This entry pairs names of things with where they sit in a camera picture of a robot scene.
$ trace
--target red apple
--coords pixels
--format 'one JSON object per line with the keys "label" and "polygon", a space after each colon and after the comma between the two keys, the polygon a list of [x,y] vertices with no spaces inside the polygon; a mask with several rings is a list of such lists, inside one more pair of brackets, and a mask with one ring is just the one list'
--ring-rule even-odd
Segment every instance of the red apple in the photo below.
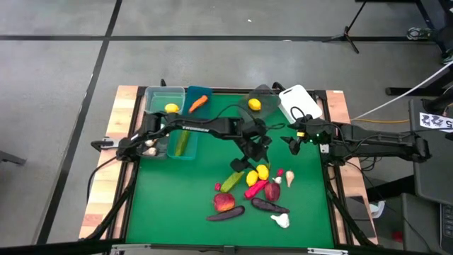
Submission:
{"label": "red apple", "polygon": [[264,195],[270,202],[275,202],[280,197],[280,185],[270,182],[264,186]]}
{"label": "red apple", "polygon": [[234,208],[234,197],[230,193],[219,193],[214,197],[214,209],[224,212]]}

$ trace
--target plastic vegetable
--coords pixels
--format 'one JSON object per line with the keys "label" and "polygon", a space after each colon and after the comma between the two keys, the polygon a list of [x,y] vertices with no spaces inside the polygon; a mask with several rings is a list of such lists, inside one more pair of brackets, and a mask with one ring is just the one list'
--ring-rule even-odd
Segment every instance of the plastic vegetable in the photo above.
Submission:
{"label": "plastic vegetable", "polygon": [[247,174],[246,182],[249,187],[255,185],[256,181],[258,181],[258,172],[257,171],[250,171]]}
{"label": "plastic vegetable", "polygon": [[190,131],[183,130],[178,137],[178,142],[176,143],[175,156],[181,156],[184,154],[187,143],[189,142]]}
{"label": "plastic vegetable", "polygon": [[294,173],[291,170],[286,171],[286,182],[288,183],[288,188],[291,186],[292,180],[294,180]]}
{"label": "plastic vegetable", "polygon": [[231,219],[233,217],[238,217],[240,215],[243,215],[245,213],[245,211],[246,211],[245,207],[240,205],[231,210],[219,213],[218,215],[209,216],[206,218],[206,220],[209,220],[209,221],[227,220],[227,219]]}
{"label": "plastic vegetable", "polygon": [[275,205],[275,204],[268,202],[266,200],[263,200],[261,198],[253,198],[252,205],[253,205],[253,207],[255,207],[257,209],[265,210],[265,211],[269,211],[269,212],[289,213],[289,210],[287,208],[280,207],[278,205]]}
{"label": "plastic vegetable", "polygon": [[168,103],[165,105],[164,109],[166,113],[177,113],[179,111],[179,106],[175,103]]}
{"label": "plastic vegetable", "polygon": [[284,172],[285,172],[284,169],[278,169],[277,176],[282,176]]}
{"label": "plastic vegetable", "polygon": [[256,196],[262,189],[264,189],[264,186],[266,185],[268,181],[259,181],[255,185],[251,186],[244,194],[243,196],[246,199],[251,199],[252,197]]}
{"label": "plastic vegetable", "polygon": [[280,185],[278,183],[267,183],[264,186],[264,195],[271,202],[277,201],[280,197]]}
{"label": "plastic vegetable", "polygon": [[276,223],[283,228],[289,227],[289,216],[286,213],[283,213],[280,216],[272,215],[270,218],[276,221]]}
{"label": "plastic vegetable", "polygon": [[248,100],[248,107],[254,111],[261,110],[261,102],[256,98]]}
{"label": "plastic vegetable", "polygon": [[278,183],[278,184],[281,184],[282,183],[282,177],[278,176],[276,178],[272,178],[272,180],[274,180],[275,183]]}
{"label": "plastic vegetable", "polygon": [[234,197],[230,193],[218,193],[213,200],[214,209],[217,212],[224,212],[234,207]]}
{"label": "plastic vegetable", "polygon": [[197,99],[195,102],[193,102],[192,106],[189,108],[189,113],[193,113],[197,108],[203,106],[207,102],[207,96],[203,95],[199,99]]}
{"label": "plastic vegetable", "polygon": [[256,171],[258,172],[258,178],[260,180],[267,180],[269,178],[269,169],[265,165],[258,165],[256,167]]}
{"label": "plastic vegetable", "polygon": [[239,173],[234,172],[232,175],[230,175],[228,179],[222,184],[222,187],[220,187],[220,192],[226,193],[231,190],[236,185],[236,183],[241,180],[243,174],[244,172],[242,171]]}

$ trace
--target black line on floor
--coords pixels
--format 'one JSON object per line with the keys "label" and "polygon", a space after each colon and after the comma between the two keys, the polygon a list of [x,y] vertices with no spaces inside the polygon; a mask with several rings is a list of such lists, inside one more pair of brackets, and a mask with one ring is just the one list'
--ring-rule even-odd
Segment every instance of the black line on floor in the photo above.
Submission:
{"label": "black line on floor", "polygon": [[0,40],[31,41],[102,41],[103,35],[0,35]]}
{"label": "black line on floor", "polygon": [[[323,42],[330,36],[288,36],[288,35],[111,35],[110,29],[105,36],[100,35],[0,35],[0,40],[27,41],[292,41]],[[356,42],[420,42],[409,40],[406,36],[352,36]]]}
{"label": "black line on floor", "polygon": [[[322,42],[330,36],[279,36],[279,35],[114,35],[112,41],[292,41]],[[356,36],[358,42],[408,42],[405,36]]]}
{"label": "black line on floor", "polygon": [[[115,22],[117,16],[120,12],[122,0],[117,0],[115,8],[113,9],[112,17],[110,18],[110,23],[108,25],[105,36],[108,37],[112,34],[113,28],[115,27]],[[76,154],[77,145],[80,140],[82,130],[84,128],[84,123],[88,110],[90,108],[91,100],[93,99],[94,90],[99,79],[99,74],[102,69],[102,65],[105,59],[105,54],[107,53],[109,40],[104,40],[101,49],[99,50],[98,59],[94,65],[93,73],[91,75],[91,80],[86,89],[85,97],[82,101],[79,114],[77,115],[76,123],[69,138],[67,148],[65,150],[64,156],[59,166],[59,176],[53,190],[52,197],[50,198],[49,206],[42,221],[42,225],[36,239],[36,244],[45,244],[49,238],[50,231],[52,230],[52,224],[57,214],[59,202],[63,195],[64,186],[68,179],[69,171],[71,170],[72,161],[74,160],[74,155]]]}

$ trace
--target purple eggplant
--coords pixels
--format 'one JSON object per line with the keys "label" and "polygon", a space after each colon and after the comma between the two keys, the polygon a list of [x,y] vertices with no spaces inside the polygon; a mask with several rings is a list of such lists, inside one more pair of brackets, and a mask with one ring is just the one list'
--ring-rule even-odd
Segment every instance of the purple eggplant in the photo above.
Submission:
{"label": "purple eggplant", "polygon": [[233,209],[230,209],[228,211],[221,212],[218,215],[213,215],[213,216],[206,217],[206,220],[209,220],[209,221],[228,220],[228,219],[231,219],[233,217],[238,217],[240,215],[243,215],[243,213],[245,211],[246,211],[245,207],[240,205],[240,206],[237,206],[237,207],[235,207]]}
{"label": "purple eggplant", "polygon": [[275,205],[271,202],[264,201],[261,198],[253,198],[252,199],[252,205],[253,207],[260,209],[260,210],[267,210],[270,212],[274,213],[289,213],[289,210],[287,208],[280,207],[278,205]]}

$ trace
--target gray floor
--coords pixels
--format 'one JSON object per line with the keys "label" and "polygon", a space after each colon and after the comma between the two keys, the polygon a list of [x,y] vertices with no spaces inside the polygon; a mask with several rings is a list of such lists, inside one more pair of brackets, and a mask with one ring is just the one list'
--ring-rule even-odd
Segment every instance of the gray floor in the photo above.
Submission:
{"label": "gray floor", "polygon": [[[113,0],[0,1],[0,34],[103,35]],[[124,0],[114,35],[334,35],[359,4],[349,0]],[[404,35],[424,26],[413,4],[368,4],[354,35]],[[1,164],[0,246],[29,244],[88,86],[101,42],[0,42],[0,148],[28,158]],[[279,81],[344,90],[351,117],[391,99],[387,86],[415,86],[440,68],[431,44],[333,42],[111,42],[64,189],[50,242],[78,237],[88,176],[118,85],[255,87]],[[408,118],[403,99],[368,116]],[[408,125],[367,128],[403,131]],[[382,160],[368,175],[391,181],[411,164]]]}

